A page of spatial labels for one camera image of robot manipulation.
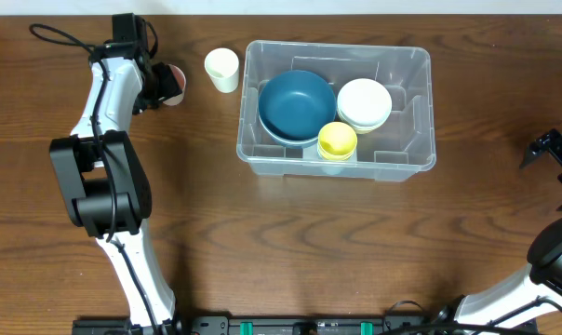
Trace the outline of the pink plastic cup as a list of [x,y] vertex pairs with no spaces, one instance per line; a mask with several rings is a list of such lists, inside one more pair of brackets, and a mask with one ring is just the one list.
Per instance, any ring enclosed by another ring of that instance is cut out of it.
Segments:
[[176,86],[175,90],[170,93],[169,97],[164,100],[163,103],[167,106],[176,106],[184,99],[187,80],[184,72],[179,67],[173,64],[169,64],[168,67],[173,75]]

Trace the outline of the cream plastic cup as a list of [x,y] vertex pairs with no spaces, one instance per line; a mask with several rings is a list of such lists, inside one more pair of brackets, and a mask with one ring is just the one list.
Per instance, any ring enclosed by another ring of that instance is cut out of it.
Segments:
[[216,48],[205,57],[205,70],[215,88],[221,93],[232,93],[239,83],[239,58],[229,48]]

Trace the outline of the yellow small bowl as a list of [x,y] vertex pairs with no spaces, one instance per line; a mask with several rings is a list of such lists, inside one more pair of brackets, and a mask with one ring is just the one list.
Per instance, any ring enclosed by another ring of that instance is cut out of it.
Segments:
[[381,127],[384,123],[385,120],[380,120],[374,123],[350,122],[349,125],[355,130],[357,134],[368,134]]

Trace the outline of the grey small bowl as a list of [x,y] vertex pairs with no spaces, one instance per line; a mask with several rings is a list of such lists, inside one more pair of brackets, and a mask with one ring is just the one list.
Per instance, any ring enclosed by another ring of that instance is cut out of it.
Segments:
[[337,114],[343,122],[349,124],[351,127],[353,127],[356,130],[362,130],[362,131],[373,130],[373,129],[376,129],[378,127],[381,127],[388,120],[388,118],[390,116],[390,113],[388,113],[385,116],[383,116],[379,122],[373,124],[372,126],[363,126],[363,125],[358,124],[355,121],[351,120],[350,118],[348,118],[346,116],[345,112],[343,112],[341,109],[339,109],[337,111]]

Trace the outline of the white small bowl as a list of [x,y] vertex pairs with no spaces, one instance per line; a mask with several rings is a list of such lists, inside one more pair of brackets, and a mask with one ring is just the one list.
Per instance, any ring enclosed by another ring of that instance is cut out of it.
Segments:
[[358,78],[341,88],[337,106],[355,122],[374,123],[392,111],[393,102],[384,85],[372,79]]

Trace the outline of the yellow cup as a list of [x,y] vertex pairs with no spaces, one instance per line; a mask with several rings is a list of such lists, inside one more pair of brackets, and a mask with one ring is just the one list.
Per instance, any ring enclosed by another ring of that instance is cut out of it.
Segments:
[[317,139],[317,146],[321,145],[331,154],[347,154],[357,146],[357,134],[352,127],[343,122],[324,125]]
[[351,159],[354,154],[354,151],[351,151],[350,153],[347,154],[331,154],[322,150],[321,148],[318,148],[317,153],[322,159],[328,161],[334,161],[334,162],[337,161],[341,162],[341,161],[348,161],[349,159]]

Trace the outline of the light blue plastic cup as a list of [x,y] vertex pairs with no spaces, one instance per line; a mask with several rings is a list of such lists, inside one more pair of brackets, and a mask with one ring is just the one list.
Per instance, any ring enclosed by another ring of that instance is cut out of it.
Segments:
[[352,158],[349,159],[348,161],[341,161],[341,162],[339,162],[339,161],[337,161],[337,162],[328,161],[328,160],[322,159],[322,158],[319,156],[319,157],[320,157],[320,160],[323,162],[322,170],[323,170],[326,174],[328,174],[328,175],[330,175],[330,176],[339,175],[344,169],[347,168],[347,166],[348,166],[349,164],[355,163],[355,162],[357,161],[357,158],[356,158],[356,149],[353,148],[352,151],[354,151],[354,154],[353,154]]

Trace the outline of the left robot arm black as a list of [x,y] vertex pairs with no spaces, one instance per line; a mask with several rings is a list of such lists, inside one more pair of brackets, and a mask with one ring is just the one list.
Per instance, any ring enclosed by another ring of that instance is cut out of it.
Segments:
[[181,334],[176,297],[154,254],[148,219],[150,183],[128,136],[131,119],[184,97],[186,79],[174,65],[154,62],[153,25],[133,13],[112,17],[113,35],[86,44],[64,33],[61,44],[89,54],[92,85],[83,114],[49,155],[68,216],[107,254],[129,306],[126,319],[80,318],[74,334]]

